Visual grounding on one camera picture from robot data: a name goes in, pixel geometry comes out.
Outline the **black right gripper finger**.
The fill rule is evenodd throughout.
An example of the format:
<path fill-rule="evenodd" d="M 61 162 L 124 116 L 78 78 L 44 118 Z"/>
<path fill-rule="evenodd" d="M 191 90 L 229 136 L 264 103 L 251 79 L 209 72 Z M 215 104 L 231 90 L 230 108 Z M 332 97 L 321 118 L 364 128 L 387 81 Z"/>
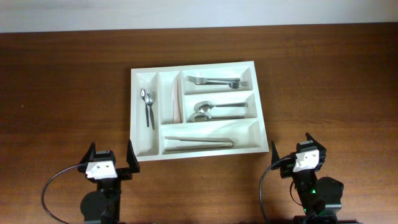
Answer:
<path fill-rule="evenodd" d="M 315 138 L 310 135 L 310 133 L 305 133 L 305 136 L 307 138 L 307 147 L 323 148 L 323 146 L 318 141 L 316 141 Z"/>
<path fill-rule="evenodd" d="M 275 146 L 275 142 L 273 140 L 271 141 L 271 154 L 272 154 L 272 157 L 271 157 L 271 166 L 272 166 L 272 168 L 271 169 L 272 170 L 279 169 L 278 163 L 279 163 L 280 157 L 279 157 L 279 154 L 277 152 L 277 149 L 276 149 L 276 146 Z"/>

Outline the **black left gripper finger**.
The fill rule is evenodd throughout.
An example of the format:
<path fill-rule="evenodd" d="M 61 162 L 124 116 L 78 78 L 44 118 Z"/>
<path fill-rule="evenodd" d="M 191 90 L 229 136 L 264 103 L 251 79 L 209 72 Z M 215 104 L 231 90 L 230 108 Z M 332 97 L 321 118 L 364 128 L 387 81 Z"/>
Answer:
<path fill-rule="evenodd" d="M 136 155 L 134 153 L 131 140 L 128 140 L 128 144 L 127 144 L 126 162 L 129 165 L 129 170 L 131 173 L 139 173 L 140 172 L 139 162 L 137 161 Z"/>
<path fill-rule="evenodd" d="M 86 154 L 81 159 L 80 164 L 85 164 L 85 163 L 92 161 L 95 156 L 95 153 L 96 153 L 96 146 L 95 146 L 95 143 L 93 142 L 93 143 L 91 143 Z"/>

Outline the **small teaspoon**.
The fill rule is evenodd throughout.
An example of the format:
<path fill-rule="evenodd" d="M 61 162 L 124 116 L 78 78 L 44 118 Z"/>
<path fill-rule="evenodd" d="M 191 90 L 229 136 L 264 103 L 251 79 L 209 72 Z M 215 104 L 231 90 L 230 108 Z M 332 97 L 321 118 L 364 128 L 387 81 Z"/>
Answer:
<path fill-rule="evenodd" d="M 154 98 L 152 95 L 147 92 L 146 94 L 146 105 L 149 107 L 149 116 L 150 116 L 150 123 L 152 126 L 152 129 L 155 130 L 155 124 L 154 124 L 154 112 L 152 109 L 152 105 L 154 104 Z"/>
<path fill-rule="evenodd" d="M 144 107 L 145 107 L 145 115 L 146 115 L 146 126 L 149 127 L 149 110 L 148 110 L 147 102 L 146 102 L 147 91 L 145 89 L 141 89 L 140 95 L 145 104 Z"/>

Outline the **steel tablespoon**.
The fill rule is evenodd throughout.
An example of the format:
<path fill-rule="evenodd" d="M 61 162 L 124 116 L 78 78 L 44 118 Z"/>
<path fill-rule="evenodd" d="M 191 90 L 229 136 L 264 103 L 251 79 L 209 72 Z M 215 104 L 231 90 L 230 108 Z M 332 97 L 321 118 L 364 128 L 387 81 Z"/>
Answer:
<path fill-rule="evenodd" d="M 226 108 L 226 107 L 248 107 L 248 103 L 240 102 L 240 103 L 227 103 L 227 104 L 214 104 L 210 101 L 201 101 L 194 106 L 194 111 L 196 113 L 207 113 L 212 108 Z"/>
<path fill-rule="evenodd" d="M 244 119 L 245 116 L 210 116 L 206 113 L 193 113 L 189 117 L 189 122 L 197 123 L 197 122 L 205 122 L 205 121 L 218 121 L 218 120 L 227 120 L 227 119 Z"/>

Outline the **pink plastic knife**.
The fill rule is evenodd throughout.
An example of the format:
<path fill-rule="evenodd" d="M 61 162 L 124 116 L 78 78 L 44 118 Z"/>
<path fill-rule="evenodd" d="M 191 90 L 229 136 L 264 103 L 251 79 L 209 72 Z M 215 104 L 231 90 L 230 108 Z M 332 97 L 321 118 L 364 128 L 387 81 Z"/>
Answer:
<path fill-rule="evenodd" d="M 170 96 L 173 99 L 174 123 L 180 123 L 181 122 L 181 114 L 180 114 L 180 106 L 179 106 L 180 102 L 179 102 L 179 95 L 178 95 L 178 80 L 174 80 Z"/>

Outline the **steel fork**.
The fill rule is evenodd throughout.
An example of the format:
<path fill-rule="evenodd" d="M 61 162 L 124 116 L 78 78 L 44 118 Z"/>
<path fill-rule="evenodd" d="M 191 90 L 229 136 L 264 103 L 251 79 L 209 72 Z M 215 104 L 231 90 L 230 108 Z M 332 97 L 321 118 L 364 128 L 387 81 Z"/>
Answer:
<path fill-rule="evenodd" d="M 212 82 L 212 81 L 208 81 L 208 82 L 205 82 L 205 84 L 206 85 L 225 85 L 232 89 L 242 89 L 242 88 L 246 88 L 249 86 L 248 82 L 224 82 L 224 81 Z"/>
<path fill-rule="evenodd" d="M 205 83 L 238 83 L 240 82 L 239 78 L 203 78 L 203 77 L 193 77 L 193 76 L 187 76 L 187 80 L 190 82 L 193 82 L 195 84 L 205 84 Z"/>

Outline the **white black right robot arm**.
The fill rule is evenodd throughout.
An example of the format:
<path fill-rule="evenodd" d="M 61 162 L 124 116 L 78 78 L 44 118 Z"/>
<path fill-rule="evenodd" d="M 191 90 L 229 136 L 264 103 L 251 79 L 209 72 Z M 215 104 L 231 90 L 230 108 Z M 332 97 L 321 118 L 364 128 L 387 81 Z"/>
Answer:
<path fill-rule="evenodd" d="M 344 184 L 331 177 L 317 178 L 326 160 L 326 147 L 309 133 L 307 140 L 296 145 L 296 151 L 279 157 L 275 142 L 271 142 L 271 169 L 280 170 L 280 176 L 292 178 L 292 186 L 300 199 L 304 216 L 295 216 L 293 222 L 338 223 L 336 214 L 341 210 Z"/>

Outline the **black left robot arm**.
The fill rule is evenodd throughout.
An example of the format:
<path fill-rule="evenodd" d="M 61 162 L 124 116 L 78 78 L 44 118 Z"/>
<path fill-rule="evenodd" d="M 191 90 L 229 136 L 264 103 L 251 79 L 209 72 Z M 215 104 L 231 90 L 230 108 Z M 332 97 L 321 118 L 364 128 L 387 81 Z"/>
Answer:
<path fill-rule="evenodd" d="M 113 151 L 97 151 L 91 143 L 88 151 L 78 164 L 78 172 L 85 174 L 96 190 L 87 193 L 80 203 L 85 223 L 119 223 L 121 204 L 121 182 L 132 180 L 140 172 L 132 142 L 127 142 L 127 167 L 117 168 Z"/>

